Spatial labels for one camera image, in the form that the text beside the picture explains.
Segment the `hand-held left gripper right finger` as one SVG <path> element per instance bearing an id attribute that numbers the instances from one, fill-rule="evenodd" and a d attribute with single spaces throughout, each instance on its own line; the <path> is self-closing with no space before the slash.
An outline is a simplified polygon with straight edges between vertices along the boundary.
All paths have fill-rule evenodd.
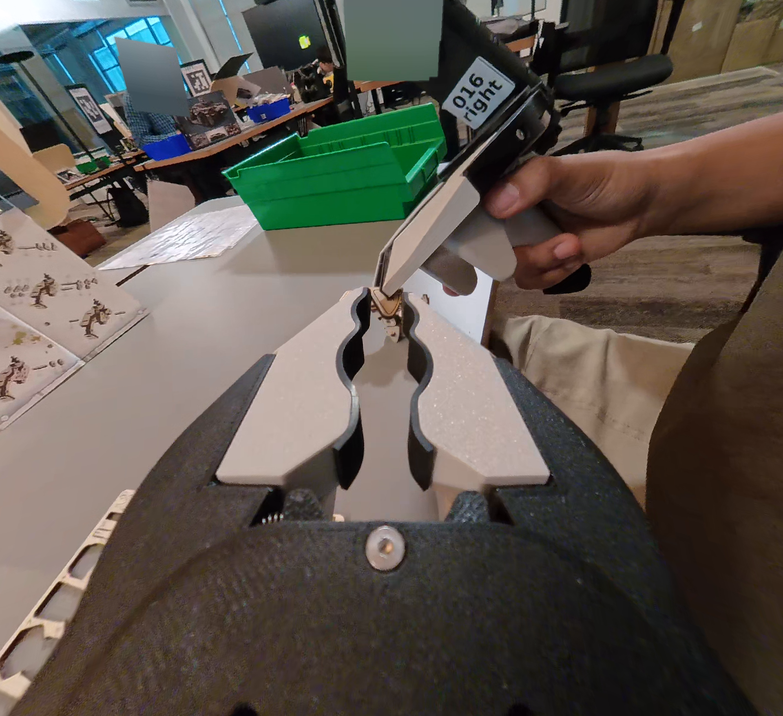
<path id="1" fill-rule="evenodd" d="M 408 460 L 423 490 L 543 485 L 550 470 L 492 354 L 406 294 Z"/>

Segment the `pale curved chair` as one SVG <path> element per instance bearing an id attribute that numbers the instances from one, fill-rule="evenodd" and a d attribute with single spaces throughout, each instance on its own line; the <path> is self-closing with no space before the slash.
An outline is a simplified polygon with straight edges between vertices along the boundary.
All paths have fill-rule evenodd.
<path id="1" fill-rule="evenodd" d="M 1 103 L 1 169 L 37 203 L 25 213 L 45 230 L 67 221 L 69 195 L 56 175 L 32 155 L 20 132 L 20 124 Z"/>

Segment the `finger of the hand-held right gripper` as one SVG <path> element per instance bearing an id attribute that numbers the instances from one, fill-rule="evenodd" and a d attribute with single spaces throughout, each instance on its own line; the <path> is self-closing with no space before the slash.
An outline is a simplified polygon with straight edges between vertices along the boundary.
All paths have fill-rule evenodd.
<path id="1" fill-rule="evenodd" d="M 376 287 L 378 289 L 402 289 L 406 281 L 442 244 L 444 238 L 441 237 L 438 240 L 438 232 L 433 232 L 436 225 L 419 218 L 419 213 L 428 208 L 429 203 L 437 198 L 441 189 L 442 187 L 432 188 L 416 204 L 381 250 L 376 267 Z M 397 264 L 394 264 L 392 250 L 396 241 L 414 223 L 417 224 L 417 230 L 416 234 L 412 236 L 413 240 L 403 241 L 400 245 L 401 253 L 403 250 L 411 249 L 411 255 L 406 255 L 402 260 L 397 260 Z"/>
<path id="2" fill-rule="evenodd" d="M 419 213 L 419 218 L 436 225 L 436 229 L 434 229 L 433 232 L 438 232 L 438 240 L 441 237 L 444 238 L 443 244 L 479 204 L 480 194 L 474 185 L 462 176 L 451 177 L 447 181 L 440 183 L 437 187 L 442 187 L 437 198 L 429 203 L 426 210 L 422 210 Z M 403 253 L 401 253 L 400 245 L 403 241 L 407 242 L 413 240 L 412 236 L 416 234 L 416 228 L 417 224 L 412 224 L 396 241 L 391 255 L 391 261 L 394 264 L 397 264 L 397 260 L 402 260 L 406 255 L 411 255 L 411 249 L 403 250 Z M 390 296 L 396 291 L 397 289 L 385 289 L 385 294 Z"/>

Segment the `laser-cut wooden sheet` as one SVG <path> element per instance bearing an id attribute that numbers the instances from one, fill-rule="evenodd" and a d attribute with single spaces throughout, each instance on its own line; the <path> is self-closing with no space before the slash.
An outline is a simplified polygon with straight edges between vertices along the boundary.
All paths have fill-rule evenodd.
<path id="1" fill-rule="evenodd" d="M 2 715 L 12 713 L 72 623 L 96 564 L 135 492 L 127 489 L 117 496 L 3 645 Z"/>

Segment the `small wooden model piece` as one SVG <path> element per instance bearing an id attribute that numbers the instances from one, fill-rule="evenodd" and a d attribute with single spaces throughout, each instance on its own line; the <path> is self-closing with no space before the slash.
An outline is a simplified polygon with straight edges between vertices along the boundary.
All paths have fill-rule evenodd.
<path id="1" fill-rule="evenodd" d="M 370 308 L 384 327 L 386 336 L 394 343 L 404 338 L 403 332 L 403 290 L 398 289 L 390 296 L 380 287 L 369 289 Z"/>

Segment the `grey patterned sheet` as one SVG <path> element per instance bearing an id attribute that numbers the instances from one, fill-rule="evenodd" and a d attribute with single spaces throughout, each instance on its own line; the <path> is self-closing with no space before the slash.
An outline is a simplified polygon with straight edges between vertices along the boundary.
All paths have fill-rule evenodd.
<path id="1" fill-rule="evenodd" d="M 259 223 L 246 205 L 225 210 L 188 212 L 101 264 L 103 271 L 194 261 L 232 249 Z"/>

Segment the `large black monitor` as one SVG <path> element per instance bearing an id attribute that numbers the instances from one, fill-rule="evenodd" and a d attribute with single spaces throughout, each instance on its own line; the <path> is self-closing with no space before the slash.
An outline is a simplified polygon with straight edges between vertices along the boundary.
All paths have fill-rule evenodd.
<path id="1" fill-rule="evenodd" d="M 313 0 L 274 0 L 243 11 L 242 17 L 264 69 L 294 71 L 327 46 Z"/>

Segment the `green plastic bin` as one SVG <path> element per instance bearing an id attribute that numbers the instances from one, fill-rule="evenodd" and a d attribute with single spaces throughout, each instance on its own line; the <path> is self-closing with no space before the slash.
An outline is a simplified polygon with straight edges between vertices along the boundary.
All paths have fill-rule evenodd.
<path id="1" fill-rule="evenodd" d="M 444 161 L 446 140 L 436 105 L 427 102 L 313 129 L 299 137 L 297 153 L 308 157 L 382 143 L 393 149 L 421 147 L 422 152 L 434 148 L 438 162 Z"/>
<path id="2" fill-rule="evenodd" d="M 267 231 L 403 221 L 426 194 L 445 155 L 426 132 L 338 141 L 293 135 L 223 172 Z"/>

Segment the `long wooden table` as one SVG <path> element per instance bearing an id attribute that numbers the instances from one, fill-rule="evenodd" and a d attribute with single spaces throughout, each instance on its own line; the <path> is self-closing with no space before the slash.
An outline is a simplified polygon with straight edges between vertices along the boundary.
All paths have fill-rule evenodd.
<path id="1" fill-rule="evenodd" d="M 200 150 L 191 151 L 190 153 L 173 157 L 171 159 L 165 159 L 160 161 L 147 161 L 140 163 L 133 167 L 135 172 L 149 172 L 156 169 L 162 169 L 168 166 L 174 166 L 182 163 L 190 163 L 201 159 L 208 159 L 214 155 L 217 155 L 225 150 L 239 146 L 240 144 L 248 142 L 250 139 L 260 136 L 261 134 L 268 133 L 273 128 L 285 125 L 291 121 L 295 121 L 304 115 L 315 112 L 317 109 L 330 104 L 333 101 L 332 97 L 327 97 L 317 102 L 302 103 L 297 107 L 291 109 L 289 113 L 280 116 L 274 120 L 269 120 L 263 124 L 253 124 L 240 131 L 240 134 L 236 136 L 228 137 L 227 139 L 211 144 Z"/>

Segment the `person's right forearm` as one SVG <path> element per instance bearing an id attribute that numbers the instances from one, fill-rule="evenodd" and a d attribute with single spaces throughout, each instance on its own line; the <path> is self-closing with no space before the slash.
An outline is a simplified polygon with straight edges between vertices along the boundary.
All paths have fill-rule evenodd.
<path id="1" fill-rule="evenodd" d="M 781 226 L 782 114 L 672 144 L 656 158 L 656 234 Z"/>

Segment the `grey desk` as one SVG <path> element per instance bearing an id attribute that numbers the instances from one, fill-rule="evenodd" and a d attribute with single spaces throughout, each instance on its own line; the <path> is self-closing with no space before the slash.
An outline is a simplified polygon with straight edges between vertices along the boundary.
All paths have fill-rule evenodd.
<path id="1" fill-rule="evenodd" d="M 5 645 L 102 520 L 257 360 L 368 286 L 397 221 L 266 234 L 127 278 L 148 315 L 2 431 Z"/>

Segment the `person's right hand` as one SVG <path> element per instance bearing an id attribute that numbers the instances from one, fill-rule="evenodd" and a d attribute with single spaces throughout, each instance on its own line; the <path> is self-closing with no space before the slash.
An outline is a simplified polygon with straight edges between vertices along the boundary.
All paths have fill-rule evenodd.
<path id="1" fill-rule="evenodd" d="M 523 290 L 545 290 L 582 265 L 632 241 L 666 234 L 671 203 L 651 152 L 597 152 L 534 158 L 484 197 L 489 215 L 509 221 L 541 206 L 561 233 L 514 249 L 514 280 Z"/>

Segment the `person's beige trousers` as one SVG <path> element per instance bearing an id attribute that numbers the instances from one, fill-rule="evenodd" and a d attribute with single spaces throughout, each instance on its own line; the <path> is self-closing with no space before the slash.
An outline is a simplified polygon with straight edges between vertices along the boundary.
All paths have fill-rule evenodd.
<path id="1" fill-rule="evenodd" d="M 490 344 L 582 429 L 643 507 L 651 434 L 694 344 L 504 314 Z"/>

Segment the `black office chair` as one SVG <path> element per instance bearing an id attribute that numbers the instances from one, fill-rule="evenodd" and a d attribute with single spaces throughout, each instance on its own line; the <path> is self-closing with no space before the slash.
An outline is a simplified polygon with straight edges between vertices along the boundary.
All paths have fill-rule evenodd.
<path id="1" fill-rule="evenodd" d="M 562 0 L 558 24 L 546 23 L 535 53 L 537 71 L 547 77 L 562 114 L 585 108 L 593 122 L 576 141 L 554 152 L 641 151 L 640 137 L 617 134 L 617 108 L 651 93 L 673 71 L 668 55 L 683 7 L 670 2 L 660 51 L 648 51 L 659 0 Z"/>

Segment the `illustrated instruction sheet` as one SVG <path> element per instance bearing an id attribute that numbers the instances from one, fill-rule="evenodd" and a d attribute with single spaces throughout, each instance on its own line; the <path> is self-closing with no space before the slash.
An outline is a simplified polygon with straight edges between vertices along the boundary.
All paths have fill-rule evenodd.
<path id="1" fill-rule="evenodd" d="M 148 315 L 18 208 L 1 215 L 1 310 L 90 360 Z"/>
<path id="2" fill-rule="evenodd" d="M 84 362 L 6 310 L 1 310 L 1 428 L 10 426 Z"/>

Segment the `small marker sign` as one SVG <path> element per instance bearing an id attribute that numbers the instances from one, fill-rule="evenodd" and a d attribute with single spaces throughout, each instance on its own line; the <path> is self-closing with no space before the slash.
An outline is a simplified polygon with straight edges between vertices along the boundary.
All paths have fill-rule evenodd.
<path id="1" fill-rule="evenodd" d="M 182 78 L 191 97 L 210 92 L 212 77 L 203 59 L 180 64 Z"/>
<path id="2" fill-rule="evenodd" d="M 109 117 L 103 112 L 86 85 L 72 84 L 65 86 L 66 92 L 82 112 L 96 135 L 103 136 L 114 131 Z"/>

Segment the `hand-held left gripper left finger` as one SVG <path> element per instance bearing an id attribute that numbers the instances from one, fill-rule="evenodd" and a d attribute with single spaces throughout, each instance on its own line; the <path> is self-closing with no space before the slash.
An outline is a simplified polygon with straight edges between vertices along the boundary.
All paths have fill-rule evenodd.
<path id="1" fill-rule="evenodd" d="M 219 482 L 314 493 L 352 485 L 364 454 L 354 379 L 368 328 L 369 290 L 354 289 L 273 354 Z"/>

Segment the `model photo board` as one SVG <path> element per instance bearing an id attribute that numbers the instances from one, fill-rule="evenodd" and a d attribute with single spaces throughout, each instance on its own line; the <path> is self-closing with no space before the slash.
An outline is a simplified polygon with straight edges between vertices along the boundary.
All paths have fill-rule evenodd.
<path id="1" fill-rule="evenodd" d="M 241 124 L 222 91 L 209 92 L 188 100 L 186 115 L 175 123 L 191 150 L 199 151 L 241 132 Z"/>

